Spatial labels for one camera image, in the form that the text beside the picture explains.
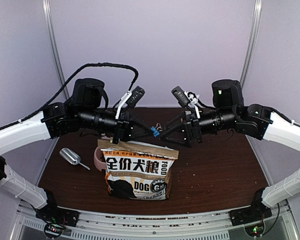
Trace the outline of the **blue binder clip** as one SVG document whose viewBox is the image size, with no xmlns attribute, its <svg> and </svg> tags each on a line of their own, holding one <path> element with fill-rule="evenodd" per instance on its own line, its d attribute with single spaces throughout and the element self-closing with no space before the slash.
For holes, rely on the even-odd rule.
<svg viewBox="0 0 300 240">
<path fill-rule="evenodd" d="M 160 123 L 157 123 L 155 126 L 152 126 L 150 130 L 152 131 L 153 136 L 156 138 L 161 134 L 163 128 Z"/>
</svg>

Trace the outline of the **dog food bag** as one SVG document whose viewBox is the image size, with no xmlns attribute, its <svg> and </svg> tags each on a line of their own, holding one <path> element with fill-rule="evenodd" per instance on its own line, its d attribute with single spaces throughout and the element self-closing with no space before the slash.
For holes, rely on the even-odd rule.
<svg viewBox="0 0 300 240">
<path fill-rule="evenodd" d="M 170 198 L 172 166 L 179 151 L 138 141 L 112 143 L 99 139 L 105 182 L 112 197 L 141 201 Z"/>
</svg>

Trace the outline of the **pink double pet bowl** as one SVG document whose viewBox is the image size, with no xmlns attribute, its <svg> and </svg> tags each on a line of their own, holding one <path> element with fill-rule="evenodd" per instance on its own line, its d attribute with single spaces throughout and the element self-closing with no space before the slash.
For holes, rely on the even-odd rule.
<svg viewBox="0 0 300 240">
<path fill-rule="evenodd" d="M 103 159 L 103 157 L 104 157 L 103 152 L 97 146 L 93 153 L 93 162 L 96 169 L 99 170 L 100 172 L 106 170 L 106 162 Z"/>
</svg>

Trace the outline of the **metal scoop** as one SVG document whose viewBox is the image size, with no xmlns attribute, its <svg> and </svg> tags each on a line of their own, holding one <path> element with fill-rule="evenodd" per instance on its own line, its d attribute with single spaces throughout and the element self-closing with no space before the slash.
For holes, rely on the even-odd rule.
<svg viewBox="0 0 300 240">
<path fill-rule="evenodd" d="M 69 148 L 66 147 L 62 148 L 59 151 L 59 155 L 73 166 L 80 165 L 89 171 L 91 170 L 87 165 L 81 162 L 81 157 Z"/>
</svg>

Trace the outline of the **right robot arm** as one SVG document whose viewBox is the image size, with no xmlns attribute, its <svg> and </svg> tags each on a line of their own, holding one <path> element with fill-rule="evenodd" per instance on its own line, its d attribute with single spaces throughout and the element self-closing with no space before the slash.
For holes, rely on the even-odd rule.
<svg viewBox="0 0 300 240">
<path fill-rule="evenodd" d="M 220 79 L 213 82 L 211 88 L 212 107 L 203 104 L 195 93 L 179 86 L 171 91 L 186 111 L 164 126 L 161 141 L 190 148 L 192 140 L 203 141 L 202 135 L 232 130 L 300 152 L 300 124 L 272 107 L 245 106 L 241 84 L 237 80 Z"/>
</svg>

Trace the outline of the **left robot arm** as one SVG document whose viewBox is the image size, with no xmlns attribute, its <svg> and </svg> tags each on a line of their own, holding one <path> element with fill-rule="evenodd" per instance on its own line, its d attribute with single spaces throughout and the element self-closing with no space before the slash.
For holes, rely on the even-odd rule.
<svg viewBox="0 0 300 240">
<path fill-rule="evenodd" d="M 148 137 L 151 130 L 131 116 L 126 109 L 134 108 L 145 90 L 137 86 L 128 90 L 120 99 L 116 112 L 101 108 L 101 101 L 108 102 L 103 81 L 94 78 L 77 79 L 72 96 L 64 103 L 57 102 L 43 107 L 27 120 L 11 123 L 0 129 L 0 188 L 31 204 L 51 222 L 62 218 L 55 197 L 47 189 L 37 187 L 17 174 L 6 163 L 3 154 L 38 141 L 58 138 L 80 129 L 94 130 L 112 136 L 112 142 L 128 142 Z"/>
</svg>

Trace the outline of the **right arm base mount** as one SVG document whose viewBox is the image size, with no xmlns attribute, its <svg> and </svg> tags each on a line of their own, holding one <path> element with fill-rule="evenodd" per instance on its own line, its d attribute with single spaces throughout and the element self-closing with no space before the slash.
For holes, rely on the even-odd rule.
<svg viewBox="0 0 300 240">
<path fill-rule="evenodd" d="M 261 237 L 266 233 L 265 219 L 272 216 L 269 207 L 262 203 L 262 194 L 265 188 L 257 190 L 252 198 L 250 206 L 243 207 L 229 212 L 232 226 L 249 225 L 258 222 L 255 225 L 246 227 L 245 232 L 250 237 Z"/>
</svg>

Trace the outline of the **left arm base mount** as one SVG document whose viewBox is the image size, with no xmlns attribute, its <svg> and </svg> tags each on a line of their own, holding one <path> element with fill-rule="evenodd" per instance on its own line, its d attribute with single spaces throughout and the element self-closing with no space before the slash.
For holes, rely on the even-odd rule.
<svg viewBox="0 0 300 240">
<path fill-rule="evenodd" d="M 60 237 L 67 227 L 76 227 L 80 213 L 76 210 L 69 210 L 58 207 L 54 194 L 45 189 L 47 205 L 41 209 L 34 209 L 36 217 L 45 222 L 44 234 L 50 239 Z"/>
</svg>

